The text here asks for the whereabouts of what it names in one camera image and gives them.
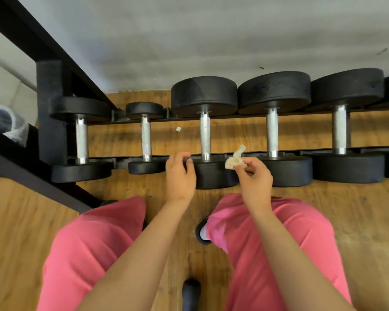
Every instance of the pink trousers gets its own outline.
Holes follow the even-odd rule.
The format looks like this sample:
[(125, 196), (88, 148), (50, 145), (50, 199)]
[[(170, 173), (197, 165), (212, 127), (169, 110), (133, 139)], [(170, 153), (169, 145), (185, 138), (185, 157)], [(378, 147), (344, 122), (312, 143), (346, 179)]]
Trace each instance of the pink trousers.
[[(272, 208), (301, 249), (350, 302), (329, 221), (295, 198), (273, 197)], [(59, 230), (43, 267), (37, 310), (74, 311), (141, 233), (144, 216), (145, 202), (134, 196), (85, 212)], [(220, 200), (207, 222), (207, 235), (228, 253), (234, 268), (226, 310), (286, 310), (240, 194)]]

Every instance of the small white scrap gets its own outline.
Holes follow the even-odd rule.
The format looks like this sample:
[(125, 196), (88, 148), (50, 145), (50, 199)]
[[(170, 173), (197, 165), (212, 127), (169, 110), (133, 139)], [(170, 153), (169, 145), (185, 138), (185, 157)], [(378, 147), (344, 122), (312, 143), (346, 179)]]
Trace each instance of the small white scrap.
[(242, 153), (245, 151), (246, 147), (244, 145), (239, 146), (239, 148), (233, 153), (233, 157), (229, 157), (225, 162), (226, 169), (233, 169), (234, 166), (241, 165), (242, 167), (248, 167), (246, 163), (242, 160)]

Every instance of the forearm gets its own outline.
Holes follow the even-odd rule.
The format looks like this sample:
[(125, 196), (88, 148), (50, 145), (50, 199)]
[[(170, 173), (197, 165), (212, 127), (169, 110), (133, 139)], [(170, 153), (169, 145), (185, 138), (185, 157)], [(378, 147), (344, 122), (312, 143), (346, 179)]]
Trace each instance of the forearm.
[(354, 310), (273, 212), (253, 214), (253, 219), (288, 311)]
[(149, 311), (185, 210), (186, 205), (166, 203), (89, 292), (77, 311)]

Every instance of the wooden floor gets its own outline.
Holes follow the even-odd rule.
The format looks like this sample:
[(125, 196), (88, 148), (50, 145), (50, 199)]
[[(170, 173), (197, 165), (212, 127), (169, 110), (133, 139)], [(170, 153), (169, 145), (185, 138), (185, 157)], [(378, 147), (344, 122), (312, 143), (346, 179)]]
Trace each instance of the wooden floor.
[[(170, 92), (109, 96), (124, 108), (132, 101), (170, 105)], [(352, 114), (353, 146), (389, 146), (389, 111)], [(265, 119), (212, 120), (213, 152), (264, 151)], [(89, 128), (91, 156), (140, 155), (138, 124)], [(330, 115), (280, 117), (280, 149), (331, 147)], [(153, 153), (200, 152), (197, 121), (152, 124)], [(108, 179), (81, 183), (102, 199), (145, 197), (150, 221), (165, 202), (165, 174), (129, 175), (115, 170)], [(181, 310), (181, 286), (188, 277), (202, 283), (200, 310), (223, 310), (231, 275), (226, 254), (198, 244), (194, 229), (218, 200), (239, 186), (197, 191), (177, 232), (153, 310)], [(359, 311), (389, 311), (389, 179), (379, 184), (314, 181), (273, 194), (314, 205), (332, 222), (353, 303)], [(0, 311), (35, 310), (41, 269), (56, 231), (77, 213), (7, 179), (0, 179)]]

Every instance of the black metal frame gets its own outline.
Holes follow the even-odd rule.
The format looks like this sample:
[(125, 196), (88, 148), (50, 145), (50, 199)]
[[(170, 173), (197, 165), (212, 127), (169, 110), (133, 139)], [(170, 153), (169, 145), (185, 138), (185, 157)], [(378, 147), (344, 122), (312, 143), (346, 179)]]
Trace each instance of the black metal frame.
[[(0, 0), (0, 32), (24, 51), (36, 62), (38, 121), (39, 129), (30, 126), (28, 144), (25, 148), (17, 145), (0, 134), (0, 176), (10, 178), (22, 185), (62, 203), (78, 212), (98, 207), (101, 200), (79, 186), (66, 183), (57, 184), (51, 181), (51, 166), (66, 165), (70, 158), (76, 156), (75, 126), (52, 119), (48, 114), (50, 99), (72, 96), (100, 100), (109, 105), (112, 119), (98, 124), (139, 123), (126, 117), (125, 111), (118, 109), (95, 83), (83, 72), (72, 58), (46, 32), (36, 19), (21, 5), (18, 0)], [(309, 114), (305, 111), (284, 113), (283, 115)], [(214, 119), (231, 119), (265, 116), (229, 115)], [(185, 121), (198, 118), (179, 118), (172, 109), (164, 109), (164, 118), (156, 121)], [(352, 148), (353, 151), (389, 150), (389, 147)], [(285, 151), (285, 155), (300, 155), (312, 151)], [(260, 156), (265, 152), (249, 152), (246, 156)], [(228, 156), (227, 153), (213, 154)], [(154, 156), (153, 159), (164, 159), (165, 156)], [(109, 160), (115, 169), (127, 169), (128, 162), (136, 157), (94, 157), (91, 161)]]

